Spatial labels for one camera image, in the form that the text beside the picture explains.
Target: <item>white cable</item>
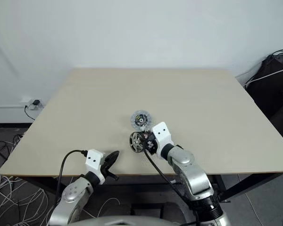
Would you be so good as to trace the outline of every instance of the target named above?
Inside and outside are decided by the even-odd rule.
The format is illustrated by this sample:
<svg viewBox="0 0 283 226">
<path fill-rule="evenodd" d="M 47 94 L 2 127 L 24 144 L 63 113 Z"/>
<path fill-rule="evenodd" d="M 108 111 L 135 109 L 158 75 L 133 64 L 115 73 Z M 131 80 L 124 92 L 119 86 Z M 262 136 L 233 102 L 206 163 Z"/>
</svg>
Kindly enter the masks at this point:
<svg viewBox="0 0 283 226">
<path fill-rule="evenodd" d="M 266 76 L 263 76 L 263 77 L 261 77 L 261 78 L 251 80 L 251 81 L 245 83 L 244 86 L 246 87 L 247 85 L 249 85 L 250 83 L 252 83 L 252 82 L 254 82 L 254 81 L 258 81 L 258 80 L 264 79 L 264 78 L 266 78 L 266 77 L 269 77 L 269 76 L 274 75 L 274 74 L 278 74 L 278 73 L 280 73 L 280 72 L 283 72 L 283 69 L 282 69 L 282 70 L 279 70 L 279 71 L 277 71 L 277 72 L 268 74 L 268 75 L 266 75 Z"/>
<path fill-rule="evenodd" d="M 105 205 L 105 204 L 106 204 L 109 200 L 112 200 L 112 199 L 117 200 L 119 205 L 121 204 L 121 202 L 120 202 L 117 198 L 110 198 L 110 199 L 107 199 L 107 200 L 104 202 L 104 204 L 101 206 L 101 208 L 100 208 L 100 210 L 99 210 L 99 213 L 98 213 L 97 217 L 99 217 L 100 212 L 101 212 L 102 208 L 104 207 L 104 205 Z"/>
<path fill-rule="evenodd" d="M 22 202 L 23 200 L 26 200 L 26 199 L 30 198 L 31 196 L 35 196 L 35 194 L 37 194 L 37 193 L 40 192 L 41 190 L 42 190 L 42 189 L 39 188 L 39 190 L 38 190 L 37 192 L 35 192 L 34 194 L 32 194 L 32 195 L 30 195 L 30 196 L 28 196 L 28 197 L 26 197 L 26 198 L 24 198 L 24 199 L 21 199 L 19 202 Z M 18 206 L 23 206 L 23 205 L 27 205 L 27 204 L 29 204 L 29 202 L 28 202 L 28 203 L 19 204 Z M 13 207 L 13 206 L 15 206 L 15 204 L 11 204 L 7 209 L 5 209 L 5 211 L 3 211 L 3 212 L 1 213 L 0 218 L 2 217 L 2 215 L 3 215 L 6 211 L 8 211 L 8 210 L 9 210 L 11 207 Z"/>
<path fill-rule="evenodd" d="M 6 185 L 9 185 L 10 193 L 9 193 L 8 195 L 4 195 L 3 193 L 0 192 L 0 194 L 5 197 L 5 199 L 2 201 L 2 203 L 0 204 L 0 206 L 1 206 L 1 205 L 4 205 L 4 204 L 7 203 L 8 201 L 11 201 L 12 203 L 14 203 L 14 201 L 10 199 L 12 193 L 13 193 L 15 190 L 19 189 L 20 187 L 22 187 L 24 184 L 27 183 L 27 182 L 22 183 L 19 187 L 15 188 L 15 189 L 12 191 L 12 187 L 11 187 L 11 182 L 10 182 L 10 180 L 9 180 L 7 177 L 5 177 L 5 178 L 6 178 L 6 180 L 7 180 L 7 181 L 5 181 L 5 182 L 8 182 L 8 183 L 3 184 L 3 185 L 0 185 L 0 189 L 3 188 L 3 187 L 5 187 Z"/>
<path fill-rule="evenodd" d="M 15 224 L 15 226 L 16 226 L 16 225 L 21 225 L 21 224 L 28 224 L 28 223 L 30 223 L 30 222 L 36 221 L 37 219 L 39 219 L 39 218 L 45 213 L 45 211 L 46 211 L 46 209 L 47 209 L 47 207 L 48 207 L 48 202 L 49 202 L 49 201 L 48 201 L 48 196 L 47 196 L 47 194 L 44 192 L 44 190 L 42 190 L 42 194 L 43 194 L 42 200 L 41 200 L 40 205 L 39 205 L 38 209 L 36 210 L 35 214 L 34 214 L 32 217 L 30 217 L 30 218 L 28 218 L 28 219 L 25 219 L 28 206 L 29 206 L 29 204 L 31 203 L 31 202 L 29 202 L 29 204 L 26 206 L 25 214 L 24 214 L 24 216 L 23 216 L 23 220 L 22 220 L 21 222 Z M 43 204 L 44 198 L 46 198 L 46 206 L 45 206 L 45 209 L 43 210 L 43 212 L 42 212 L 41 214 L 39 214 L 39 216 L 38 216 L 37 218 L 34 218 L 34 217 L 38 214 L 38 212 L 39 212 L 39 210 L 40 210 L 40 208 L 41 208 L 41 206 L 42 206 L 42 204 Z"/>
<path fill-rule="evenodd" d="M 31 200 L 29 201 L 28 205 L 27 205 L 26 208 L 25 208 L 25 212 L 24 212 L 24 215 L 23 215 L 23 220 L 22 220 L 22 222 L 24 222 L 24 220 L 25 220 L 25 216 L 26 216 L 26 213 L 27 213 L 28 206 L 29 206 L 29 204 L 31 203 L 31 201 L 32 201 L 32 199 L 34 198 L 34 196 L 31 198 Z"/>
<path fill-rule="evenodd" d="M 10 182 L 19 182 L 19 181 L 22 181 L 22 179 L 19 179 L 19 180 L 10 180 Z"/>
<path fill-rule="evenodd" d="M 260 220 L 260 218 L 259 218 L 257 212 L 255 211 L 255 208 L 254 208 L 253 204 L 251 203 L 249 196 L 248 196 L 246 193 L 245 193 L 245 195 L 246 195 L 247 199 L 249 200 L 250 205 L 251 205 L 251 207 L 252 207 L 252 209 L 253 209 L 253 211 L 254 211 L 254 213 L 255 213 L 255 215 L 256 215 L 258 221 L 260 222 L 261 226 L 263 226 L 263 223 L 261 222 L 261 220 Z"/>
<path fill-rule="evenodd" d="M 25 200 L 25 199 L 28 199 L 28 198 L 30 198 L 31 196 L 33 196 L 33 194 L 32 195 L 30 195 L 30 196 L 28 196 L 28 197 L 26 197 L 26 198 L 24 198 L 23 200 Z M 15 203 L 13 200 L 11 200 L 11 199 L 9 199 L 9 201 L 11 201 L 14 205 L 19 205 L 18 203 Z"/>
<path fill-rule="evenodd" d="M 5 142 L 5 143 L 14 145 L 13 143 L 11 143 L 11 142 L 9 142 L 9 141 L 5 141 L 5 140 L 0 140 L 0 141 L 3 141 L 3 142 Z"/>
<path fill-rule="evenodd" d="M 44 223 L 44 221 L 45 221 L 45 223 L 47 224 L 47 217 L 48 217 L 48 215 L 50 214 L 50 212 L 52 211 L 53 207 L 54 207 L 54 206 L 52 206 L 52 207 L 48 210 L 47 214 L 44 216 L 44 219 L 41 221 L 40 226 L 42 226 L 42 224 Z"/>
<path fill-rule="evenodd" d="M 90 217 L 92 217 L 92 218 L 96 218 L 95 216 L 93 216 L 90 212 L 88 212 L 88 211 L 86 211 L 86 210 L 84 210 L 84 209 L 82 209 L 85 213 L 87 213 Z"/>
</svg>

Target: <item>silver metal part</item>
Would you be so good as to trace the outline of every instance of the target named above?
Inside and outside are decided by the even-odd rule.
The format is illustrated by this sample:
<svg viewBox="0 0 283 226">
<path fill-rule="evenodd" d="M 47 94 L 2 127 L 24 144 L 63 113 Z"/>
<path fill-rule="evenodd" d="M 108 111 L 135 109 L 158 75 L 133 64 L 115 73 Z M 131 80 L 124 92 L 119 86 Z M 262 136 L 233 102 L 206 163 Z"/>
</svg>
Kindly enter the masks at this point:
<svg viewBox="0 0 283 226">
<path fill-rule="evenodd" d="M 50 226 L 66 226 L 79 220 L 83 207 L 88 202 L 93 188 L 85 178 L 78 178 L 68 185 L 63 193 L 60 203 L 54 209 L 50 220 Z"/>
<path fill-rule="evenodd" d="M 180 176 L 191 201 L 213 195 L 214 190 L 206 173 L 194 162 L 191 152 L 175 146 L 169 151 L 167 159 L 174 172 Z"/>
<path fill-rule="evenodd" d="M 200 222 L 200 226 L 231 226 L 231 223 L 225 213 L 215 220 Z"/>
<path fill-rule="evenodd" d="M 142 147 L 142 136 L 141 134 L 134 132 L 131 134 L 130 138 L 129 138 L 129 143 L 130 143 L 130 147 L 131 149 L 136 152 L 139 153 L 142 151 L 143 147 Z"/>
<path fill-rule="evenodd" d="M 175 226 L 170 221 L 143 216 L 109 216 L 82 220 L 69 226 Z"/>
</svg>

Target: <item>black bag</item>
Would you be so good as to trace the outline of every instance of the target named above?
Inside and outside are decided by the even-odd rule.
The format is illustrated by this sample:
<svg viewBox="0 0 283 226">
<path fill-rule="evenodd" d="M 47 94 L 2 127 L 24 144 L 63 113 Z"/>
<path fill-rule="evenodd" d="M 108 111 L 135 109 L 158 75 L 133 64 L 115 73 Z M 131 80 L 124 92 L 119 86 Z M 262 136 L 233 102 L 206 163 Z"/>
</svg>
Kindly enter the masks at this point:
<svg viewBox="0 0 283 226">
<path fill-rule="evenodd" d="M 262 78 L 283 69 L 283 55 L 269 55 L 252 78 Z M 268 118 L 283 106 L 283 72 L 254 81 L 246 88 L 248 94 L 254 99 L 257 106 Z"/>
<path fill-rule="evenodd" d="M 283 55 L 269 55 L 252 79 L 282 69 Z M 250 83 L 246 91 L 283 137 L 283 72 Z"/>
</svg>

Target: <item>black cylindrical joint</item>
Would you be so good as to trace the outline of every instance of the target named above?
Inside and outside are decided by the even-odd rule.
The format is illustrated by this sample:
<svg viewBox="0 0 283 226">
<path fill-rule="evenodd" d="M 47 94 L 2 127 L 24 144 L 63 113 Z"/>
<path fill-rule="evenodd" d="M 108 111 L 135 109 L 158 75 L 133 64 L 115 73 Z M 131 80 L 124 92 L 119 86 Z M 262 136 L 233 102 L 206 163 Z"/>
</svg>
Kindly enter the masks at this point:
<svg viewBox="0 0 283 226">
<path fill-rule="evenodd" d="M 81 177 L 87 179 L 93 188 L 100 183 L 100 179 L 94 173 L 90 171 L 86 173 L 85 175 L 82 174 Z"/>
<path fill-rule="evenodd" d="M 214 220 L 223 214 L 219 202 L 214 196 L 192 201 L 191 207 L 197 213 L 200 222 Z"/>
<path fill-rule="evenodd" d="M 165 160 L 168 160 L 168 153 L 174 146 L 172 144 L 165 145 L 161 150 L 161 157 L 163 157 Z"/>
</svg>

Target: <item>black cable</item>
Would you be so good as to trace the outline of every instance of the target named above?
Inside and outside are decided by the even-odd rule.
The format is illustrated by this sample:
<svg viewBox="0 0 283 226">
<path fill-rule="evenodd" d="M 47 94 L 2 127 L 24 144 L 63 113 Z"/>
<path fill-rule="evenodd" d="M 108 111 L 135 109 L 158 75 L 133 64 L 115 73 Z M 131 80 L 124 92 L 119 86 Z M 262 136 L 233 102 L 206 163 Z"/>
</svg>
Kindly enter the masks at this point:
<svg viewBox="0 0 283 226">
<path fill-rule="evenodd" d="M 170 186 L 178 194 L 178 196 L 189 206 L 188 199 L 186 197 L 184 197 L 182 194 L 180 194 L 180 192 L 177 190 L 177 188 L 168 180 L 168 178 L 166 178 L 164 173 L 162 171 L 160 171 L 160 169 L 157 167 L 157 165 L 153 162 L 153 160 L 148 155 L 147 151 L 145 149 L 143 151 L 145 152 L 145 155 L 148 158 L 148 160 L 151 162 L 152 166 L 157 170 L 157 172 L 162 176 L 162 178 L 170 184 Z"/>
<path fill-rule="evenodd" d="M 28 106 L 25 105 L 25 107 L 24 107 L 24 112 L 25 112 L 25 114 L 26 114 L 29 118 L 31 118 L 32 120 L 35 120 L 33 117 L 31 117 L 31 116 L 28 115 L 28 113 L 26 112 L 26 109 L 27 109 L 27 108 L 28 108 Z"/>
<path fill-rule="evenodd" d="M 195 225 L 196 223 L 197 223 L 197 221 L 193 221 L 193 222 L 190 222 L 190 223 L 182 224 L 182 225 L 180 225 L 180 226 Z"/>
<path fill-rule="evenodd" d="M 283 51 L 283 49 L 280 49 L 280 50 L 278 50 L 278 51 L 276 51 L 276 52 L 273 52 L 271 55 L 273 55 L 273 54 L 275 54 L 275 53 L 277 53 L 277 52 L 282 52 Z"/>
<path fill-rule="evenodd" d="M 83 151 L 82 150 L 73 150 L 73 151 L 70 151 L 67 153 L 67 155 L 65 155 L 63 161 L 62 161 L 62 164 L 61 164 L 61 168 L 60 168 L 60 173 L 59 173 L 59 176 L 58 176 L 58 185 L 57 185 L 57 191 L 56 191 L 56 196 L 55 196 L 55 202 L 53 203 L 54 206 L 56 206 L 58 203 L 58 194 L 60 192 L 60 187 L 61 187 L 61 179 L 62 179 L 62 172 L 63 172 L 63 167 L 64 167 L 64 164 L 65 164 L 65 161 L 66 161 L 66 158 L 71 154 L 71 153 L 74 153 L 74 152 L 79 152 L 79 153 L 82 153 Z"/>
</svg>

